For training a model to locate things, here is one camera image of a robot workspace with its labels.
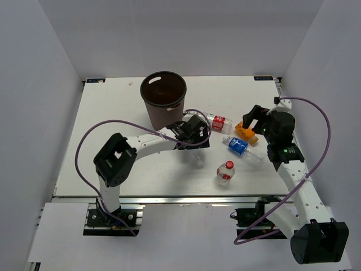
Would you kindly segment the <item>clear bottle red label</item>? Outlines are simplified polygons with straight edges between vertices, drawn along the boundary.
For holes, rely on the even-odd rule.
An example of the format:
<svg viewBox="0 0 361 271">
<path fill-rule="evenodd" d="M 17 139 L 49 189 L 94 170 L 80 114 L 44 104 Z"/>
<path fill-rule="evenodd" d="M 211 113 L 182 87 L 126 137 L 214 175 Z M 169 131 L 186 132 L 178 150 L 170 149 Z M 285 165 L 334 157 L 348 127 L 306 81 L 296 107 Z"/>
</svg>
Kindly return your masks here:
<svg viewBox="0 0 361 271">
<path fill-rule="evenodd" d="M 208 121 L 210 122 L 211 129 L 223 134 L 230 134 L 232 129 L 232 120 L 223 116 L 215 115 L 208 112 L 203 112 Z M 192 119 L 191 124 L 195 124 L 204 128 L 207 124 L 203 115 L 194 110 L 184 111 L 183 117 L 186 121 Z"/>
</svg>

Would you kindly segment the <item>clear bottle blue label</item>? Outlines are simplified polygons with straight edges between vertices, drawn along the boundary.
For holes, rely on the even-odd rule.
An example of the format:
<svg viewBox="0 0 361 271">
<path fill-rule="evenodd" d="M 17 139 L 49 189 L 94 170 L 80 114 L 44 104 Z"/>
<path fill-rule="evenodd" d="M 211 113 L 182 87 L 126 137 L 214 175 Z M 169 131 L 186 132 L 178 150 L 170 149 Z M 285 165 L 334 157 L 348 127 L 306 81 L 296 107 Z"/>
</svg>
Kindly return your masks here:
<svg viewBox="0 0 361 271">
<path fill-rule="evenodd" d="M 192 167 L 202 168 L 205 164 L 205 152 L 202 148 L 186 150 L 187 162 Z"/>
</svg>

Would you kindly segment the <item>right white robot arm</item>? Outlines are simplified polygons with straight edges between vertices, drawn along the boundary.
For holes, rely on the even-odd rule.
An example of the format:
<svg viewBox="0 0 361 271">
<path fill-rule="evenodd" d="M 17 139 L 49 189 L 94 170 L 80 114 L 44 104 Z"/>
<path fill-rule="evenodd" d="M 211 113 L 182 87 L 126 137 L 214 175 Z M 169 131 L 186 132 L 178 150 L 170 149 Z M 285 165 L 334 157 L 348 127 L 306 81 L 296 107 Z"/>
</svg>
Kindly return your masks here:
<svg viewBox="0 0 361 271">
<path fill-rule="evenodd" d="M 256 121 L 253 131 L 267 142 L 267 156 L 286 184 L 297 214 L 283 201 L 267 199 L 254 211 L 261 225 L 270 222 L 290 240 L 290 249 L 299 264 L 336 263 L 341 261 L 349 229 L 336 221 L 323 205 L 312 180 L 307 177 L 301 150 L 293 142 L 294 117 L 285 108 L 267 109 L 255 105 L 243 116 L 243 126 Z"/>
</svg>

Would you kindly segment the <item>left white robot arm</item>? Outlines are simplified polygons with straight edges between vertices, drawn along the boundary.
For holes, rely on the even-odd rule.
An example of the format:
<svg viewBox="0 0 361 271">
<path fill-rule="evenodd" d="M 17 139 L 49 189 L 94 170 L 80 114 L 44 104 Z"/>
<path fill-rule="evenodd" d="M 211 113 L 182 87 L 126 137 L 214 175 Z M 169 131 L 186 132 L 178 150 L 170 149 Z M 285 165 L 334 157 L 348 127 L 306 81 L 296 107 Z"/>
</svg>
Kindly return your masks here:
<svg viewBox="0 0 361 271">
<path fill-rule="evenodd" d="M 100 219 L 106 225 L 118 221 L 120 185 L 136 161 L 162 151 L 208 147 L 209 123 L 198 115 L 136 137 L 113 134 L 94 158 L 100 183 Z"/>
</svg>

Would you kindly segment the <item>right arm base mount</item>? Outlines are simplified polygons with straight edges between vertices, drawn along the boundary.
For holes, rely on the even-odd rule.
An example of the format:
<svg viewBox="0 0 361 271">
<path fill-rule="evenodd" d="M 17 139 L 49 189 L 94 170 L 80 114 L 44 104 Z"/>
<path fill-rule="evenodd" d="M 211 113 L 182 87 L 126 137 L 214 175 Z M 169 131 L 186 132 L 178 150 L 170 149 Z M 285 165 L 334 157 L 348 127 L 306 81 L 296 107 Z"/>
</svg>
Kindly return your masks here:
<svg viewBox="0 0 361 271">
<path fill-rule="evenodd" d="M 237 208 L 231 214 L 230 218 L 236 221 L 237 235 L 241 234 L 248 226 L 254 223 L 265 213 L 265 205 L 278 203 L 281 199 L 277 196 L 260 197 L 253 208 Z M 264 239 L 286 239 L 286 236 L 280 232 L 275 224 L 268 219 L 262 220 L 254 228 L 244 234 L 241 240 L 248 240 L 268 233 L 274 233 Z"/>
</svg>

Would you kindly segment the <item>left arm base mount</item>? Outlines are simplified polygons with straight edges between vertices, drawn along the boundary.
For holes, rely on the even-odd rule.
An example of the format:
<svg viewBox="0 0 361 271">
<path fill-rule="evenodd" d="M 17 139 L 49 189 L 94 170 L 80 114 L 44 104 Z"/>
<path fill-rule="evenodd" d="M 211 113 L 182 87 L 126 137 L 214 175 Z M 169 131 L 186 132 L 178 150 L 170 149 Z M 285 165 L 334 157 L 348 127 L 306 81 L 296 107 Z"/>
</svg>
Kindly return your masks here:
<svg viewBox="0 0 361 271">
<path fill-rule="evenodd" d="M 105 213 L 96 206 L 89 207 L 83 227 L 84 236 L 136 237 L 142 224 L 140 207 L 121 206 L 112 213 Z"/>
</svg>

